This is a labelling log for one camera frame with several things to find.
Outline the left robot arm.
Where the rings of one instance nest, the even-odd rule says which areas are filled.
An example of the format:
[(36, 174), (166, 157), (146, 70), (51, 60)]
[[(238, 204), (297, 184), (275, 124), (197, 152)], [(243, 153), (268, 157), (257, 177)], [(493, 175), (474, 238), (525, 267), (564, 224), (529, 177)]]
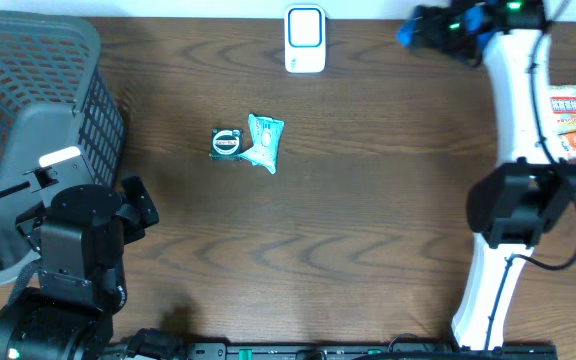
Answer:
[(16, 217), (39, 257), (21, 268), (0, 310), (0, 359), (185, 358), (183, 342), (156, 329), (111, 342), (127, 302), (124, 247), (159, 221), (139, 176), (121, 187), (73, 185)]

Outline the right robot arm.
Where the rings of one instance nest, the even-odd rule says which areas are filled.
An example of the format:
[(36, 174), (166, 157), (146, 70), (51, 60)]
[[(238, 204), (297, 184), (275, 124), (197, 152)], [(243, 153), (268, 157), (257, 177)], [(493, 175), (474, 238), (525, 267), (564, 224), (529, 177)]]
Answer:
[(453, 1), (416, 6), (397, 35), (406, 48), (484, 66), (492, 85), (497, 161), (467, 195), (474, 253), (451, 323), (457, 347), (470, 353), (501, 352), (526, 264), (562, 271), (576, 263), (576, 247), (559, 264), (533, 256), (567, 207), (576, 213), (576, 164), (558, 138), (548, 99), (553, 23), (541, 1)]

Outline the black round-label item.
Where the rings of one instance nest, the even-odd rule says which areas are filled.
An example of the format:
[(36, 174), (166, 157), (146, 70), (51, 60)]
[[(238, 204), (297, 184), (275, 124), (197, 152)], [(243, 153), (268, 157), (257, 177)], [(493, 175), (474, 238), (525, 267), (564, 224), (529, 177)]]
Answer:
[(210, 158), (217, 161), (239, 161), (243, 146), (243, 130), (213, 128)]

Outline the teal snack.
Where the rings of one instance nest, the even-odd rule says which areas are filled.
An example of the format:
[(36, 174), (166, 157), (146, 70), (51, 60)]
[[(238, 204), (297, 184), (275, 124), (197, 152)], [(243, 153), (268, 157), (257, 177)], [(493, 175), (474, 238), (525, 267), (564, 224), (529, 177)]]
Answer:
[(277, 171), (279, 142), (284, 130), (284, 122), (271, 117), (250, 114), (248, 117), (252, 146), (240, 157), (253, 166), (263, 166), (271, 174)]

